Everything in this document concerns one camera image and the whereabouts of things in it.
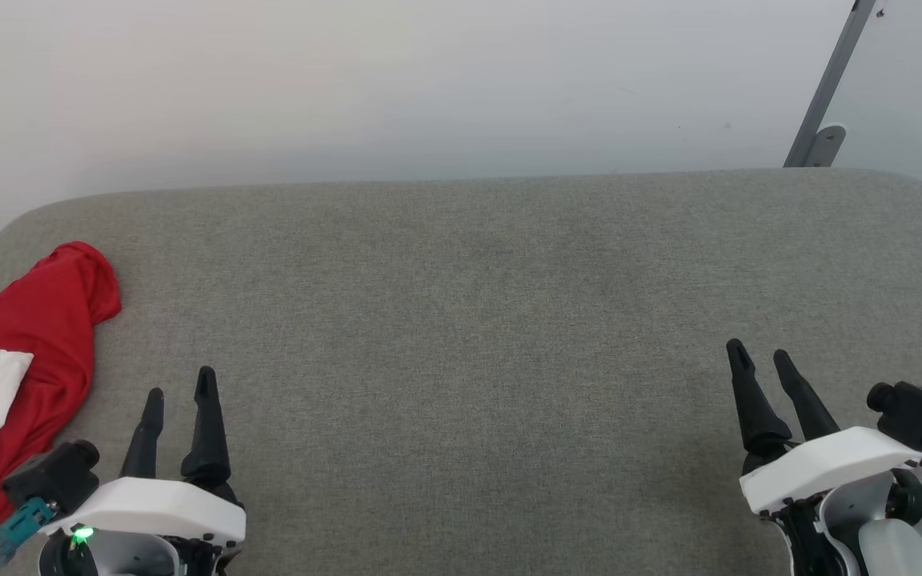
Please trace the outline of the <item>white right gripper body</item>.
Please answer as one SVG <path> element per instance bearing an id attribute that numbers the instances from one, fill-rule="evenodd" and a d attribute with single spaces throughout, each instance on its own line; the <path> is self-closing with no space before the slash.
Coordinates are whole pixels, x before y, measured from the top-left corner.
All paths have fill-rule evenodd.
<path id="1" fill-rule="evenodd" d="M 922 575 L 914 510 L 890 506 L 922 490 L 921 467 L 922 451 L 854 426 L 744 474 L 740 489 L 782 533 L 791 575 Z"/>

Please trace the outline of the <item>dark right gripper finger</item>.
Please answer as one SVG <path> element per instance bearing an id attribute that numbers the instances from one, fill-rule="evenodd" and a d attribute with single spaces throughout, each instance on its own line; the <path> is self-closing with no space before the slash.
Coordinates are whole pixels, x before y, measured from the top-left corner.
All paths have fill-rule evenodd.
<path id="1" fill-rule="evenodd" d="M 749 474 L 789 451 L 792 433 L 775 412 L 756 379 L 756 366 L 740 340 L 727 342 L 740 437 L 746 450 L 742 473 Z"/>
<path id="2" fill-rule="evenodd" d="M 808 380 L 796 368 L 790 354 L 786 350 L 776 350 L 773 354 L 773 364 L 778 372 L 780 386 L 795 408 L 805 441 L 839 433 L 841 427 Z"/>

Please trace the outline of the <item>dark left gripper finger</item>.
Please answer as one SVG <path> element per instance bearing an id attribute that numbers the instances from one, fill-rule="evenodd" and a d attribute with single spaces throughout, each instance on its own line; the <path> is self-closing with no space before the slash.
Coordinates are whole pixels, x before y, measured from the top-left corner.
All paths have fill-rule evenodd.
<path id="1" fill-rule="evenodd" d="M 198 372 L 194 402 L 197 415 L 190 452 L 182 460 L 182 476 L 195 485 L 222 485 L 231 476 L 231 463 L 216 373 L 210 366 Z"/>
<path id="2" fill-rule="evenodd" d="M 121 467 L 122 478 L 156 478 L 158 437 L 164 427 L 164 410 L 163 390 L 151 390 Z"/>

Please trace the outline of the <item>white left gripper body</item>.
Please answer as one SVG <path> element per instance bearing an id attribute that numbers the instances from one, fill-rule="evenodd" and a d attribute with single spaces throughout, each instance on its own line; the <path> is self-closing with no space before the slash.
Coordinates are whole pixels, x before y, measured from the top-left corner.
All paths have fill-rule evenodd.
<path id="1" fill-rule="evenodd" d="M 244 508 L 189 482 L 118 478 L 41 529 L 40 575 L 226 575 Z"/>

